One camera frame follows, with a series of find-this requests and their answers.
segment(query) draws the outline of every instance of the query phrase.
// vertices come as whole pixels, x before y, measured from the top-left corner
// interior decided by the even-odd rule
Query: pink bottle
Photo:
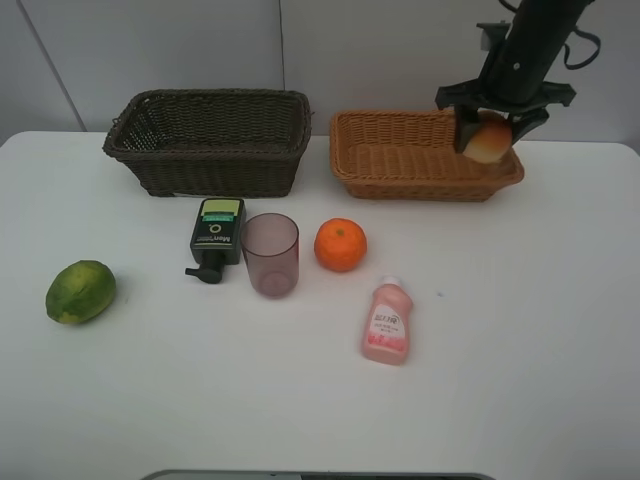
[[[385,276],[373,292],[362,337],[362,354],[374,362],[402,365],[409,354],[409,314],[413,302],[399,278]]]

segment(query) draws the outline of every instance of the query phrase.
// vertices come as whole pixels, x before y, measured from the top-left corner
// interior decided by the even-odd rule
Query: plastic cup
[[[279,213],[251,218],[240,235],[253,288],[270,298],[284,297],[298,283],[296,223]]]

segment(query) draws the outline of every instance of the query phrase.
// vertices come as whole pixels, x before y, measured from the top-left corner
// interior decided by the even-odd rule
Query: white table
[[[350,198],[313,138],[288,198],[300,283],[186,277],[199,199],[152,198],[103,134],[0,149],[0,478],[138,480],[162,469],[640,477],[640,160],[522,142],[527,175],[484,204]],[[315,263],[326,219],[368,233],[357,271]],[[59,270],[98,259],[114,305],[46,317]],[[416,303],[402,368],[362,358],[384,273]]]

